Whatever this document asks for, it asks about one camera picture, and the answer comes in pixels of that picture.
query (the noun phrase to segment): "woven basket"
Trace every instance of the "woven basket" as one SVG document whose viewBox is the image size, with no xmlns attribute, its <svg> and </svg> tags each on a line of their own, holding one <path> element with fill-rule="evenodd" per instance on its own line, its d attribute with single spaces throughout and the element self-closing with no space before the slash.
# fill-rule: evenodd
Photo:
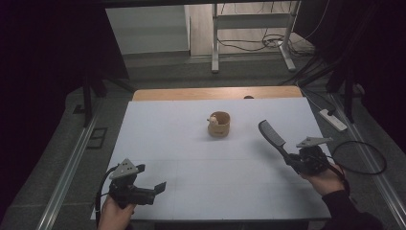
<svg viewBox="0 0 406 230">
<path fill-rule="evenodd" d="M 230 115 L 226 112 L 217 111 L 212 113 L 210 117 L 215 117 L 218 120 L 218 125 L 209 124 L 208 130 L 213 137 L 225 137 L 230 131 Z"/>
</svg>

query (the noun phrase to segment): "white power strip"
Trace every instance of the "white power strip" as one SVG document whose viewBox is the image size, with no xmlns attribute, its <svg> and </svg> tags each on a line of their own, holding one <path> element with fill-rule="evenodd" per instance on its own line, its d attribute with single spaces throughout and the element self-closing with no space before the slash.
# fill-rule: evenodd
<svg viewBox="0 0 406 230">
<path fill-rule="evenodd" d="M 328 121 L 338 131 L 342 132 L 347 129 L 347 126 L 344 125 L 344 123 L 342 123 L 340 120 L 338 120 L 338 118 L 336 118 L 334 115 L 329 116 L 328 110 L 323 109 L 319 113 L 324 119 L 326 119 L 326 121 Z"/>
</svg>

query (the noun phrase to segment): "comb teeth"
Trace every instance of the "comb teeth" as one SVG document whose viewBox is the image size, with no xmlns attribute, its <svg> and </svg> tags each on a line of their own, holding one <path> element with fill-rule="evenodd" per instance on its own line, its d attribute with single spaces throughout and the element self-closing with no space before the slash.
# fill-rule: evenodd
<svg viewBox="0 0 406 230">
<path fill-rule="evenodd" d="M 286 143 L 266 120 L 259 123 L 259 131 L 262 136 L 273 146 L 276 145 L 278 147 L 282 147 Z"/>
</svg>

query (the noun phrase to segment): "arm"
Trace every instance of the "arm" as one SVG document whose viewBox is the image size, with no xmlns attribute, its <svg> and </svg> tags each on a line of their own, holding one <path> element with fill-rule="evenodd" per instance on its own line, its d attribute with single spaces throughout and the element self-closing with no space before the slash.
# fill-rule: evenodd
<svg viewBox="0 0 406 230">
<path fill-rule="evenodd" d="M 124 209 L 107 196 L 102 210 L 98 230 L 125 230 L 129 224 L 131 215 L 134 213 L 135 204 L 128 204 Z"/>
<path fill-rule="evenodd" d="M 308 180 L 314 190 L 322 196 L 323 202 L 328 207 L 331 220 L 323 228 L 325 230 L 381 230 L 382 223 L 369 213 L 360 213 L 350 201 L 344 185 L 338 175 L 331 170 L 326 170 L 318 175 L 301 174 Z"/>
</svg>

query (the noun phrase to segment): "black sleeve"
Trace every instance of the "black sleeve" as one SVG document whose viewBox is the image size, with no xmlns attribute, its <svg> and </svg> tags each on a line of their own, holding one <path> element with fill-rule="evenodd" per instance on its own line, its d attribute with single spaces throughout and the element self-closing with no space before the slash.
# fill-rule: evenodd
<svg viewBox="0 0 406 230">
<path fill-rule="evenodd" d="M 382 230 L 379 219 L 369 213 L 360 213 L 351 203 L 345 191 L 337 191 L 322 197 L 331 214 L 331 220 L 323 230 Z"/>
</svg>

